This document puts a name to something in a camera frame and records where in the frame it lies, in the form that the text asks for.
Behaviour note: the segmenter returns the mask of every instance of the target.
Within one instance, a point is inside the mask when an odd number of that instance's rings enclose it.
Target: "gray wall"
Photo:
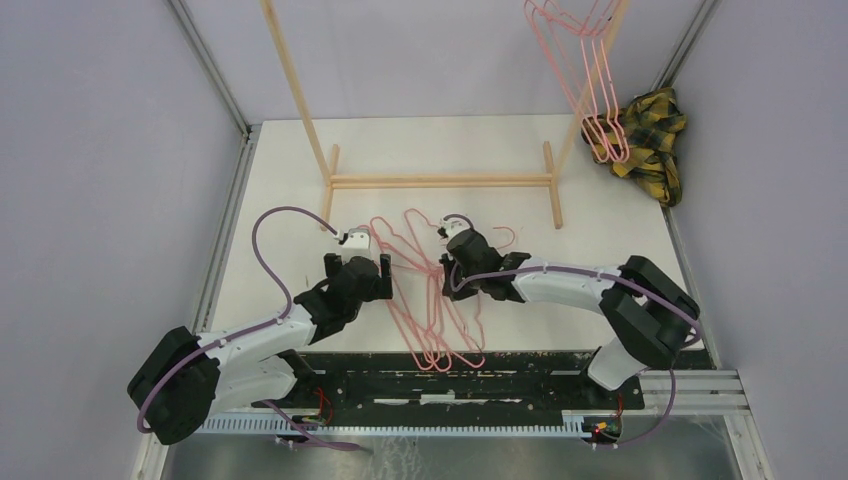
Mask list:
[[[844,478],[848,2],[724,1],[676,82],[674,209],[781,479]]]
[[[250,123],[297,118],[259,1],[187,3]],[[588,11],[593,0],[560,3]],[[619,99],[651,87],[699,3],[631,2],[609,58]],[[570,111],[524,18],[523,0],[275,5],[316,117]]]
[[[239,135],[159,0],[0,6],[0,477],[126,478]]]

